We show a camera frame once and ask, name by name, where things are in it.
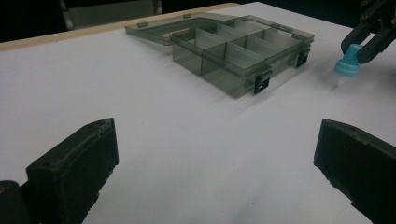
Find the blue bottle cap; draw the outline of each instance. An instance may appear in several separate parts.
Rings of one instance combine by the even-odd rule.
[[[334,72],[344,77],[354,77],[359,72],[358,51],[362,45],[352,44],[346,51],[344,58],[335,65]]]

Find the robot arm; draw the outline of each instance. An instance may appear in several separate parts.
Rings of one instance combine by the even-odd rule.
[[[380,21],[381,29],[358,52],[358,62],[368,63],[382,52],[396,38],[395,18],[396,0],[364,0],[361,2],[361,22],[341,43],[346,53],[352,44],[360,44],[370,34],[370,29]]]

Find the dark background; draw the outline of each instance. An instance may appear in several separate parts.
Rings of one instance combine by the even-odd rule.
[[[85,7],[122,0],[64,0],[67,7]],[[162,0],[163,13],[221,3],[245,4],[248,0]],[[285,8],[337,24],[354,27],[359,22],[360,0],[261,0],[264,4]],[[0,3],[0,42],[49,35],[66,31],[58,0],[5,0]]]

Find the white table surface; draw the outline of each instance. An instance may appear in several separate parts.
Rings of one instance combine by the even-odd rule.
[[[335,88],[350,28],[261,3],[215,12],[315,34],[308,62],[234,100],[122,29],[0,52],[0,179],[24,183],[35,159],[113,117],[120,165],[84,223],[371,223],[313,159],[322,119],[396,145],[395,45]]]

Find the transparent compartment box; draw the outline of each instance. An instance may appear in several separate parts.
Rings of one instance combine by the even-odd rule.
[[[126,33],[172,45],[173,60],[233,98],[259,93],[270,78],[304,64],[314,35],[254,16],[210,13],[125,27]]]

